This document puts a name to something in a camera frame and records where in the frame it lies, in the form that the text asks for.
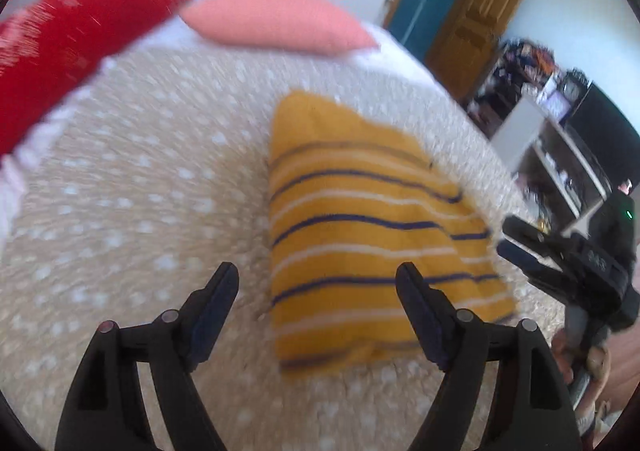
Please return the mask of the person's right hand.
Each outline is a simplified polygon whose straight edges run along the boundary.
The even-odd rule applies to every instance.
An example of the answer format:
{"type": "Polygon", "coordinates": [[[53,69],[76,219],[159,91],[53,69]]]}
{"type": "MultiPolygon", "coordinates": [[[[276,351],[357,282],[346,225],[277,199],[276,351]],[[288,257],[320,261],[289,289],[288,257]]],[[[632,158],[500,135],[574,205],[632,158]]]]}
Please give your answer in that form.
{"type": "Polygon", "coordinates": [[[582,361],[582,367],[590,378],[582,400],[592,402],[602,393],[611,372],[611,353],[608,346],[592,346],[585,356],[578,357],[570,350],[570,344],[564,329],[558,330],[551,339],[551,351],[558,364],[564,382],[574,382],[573,365],[582,361]]]}

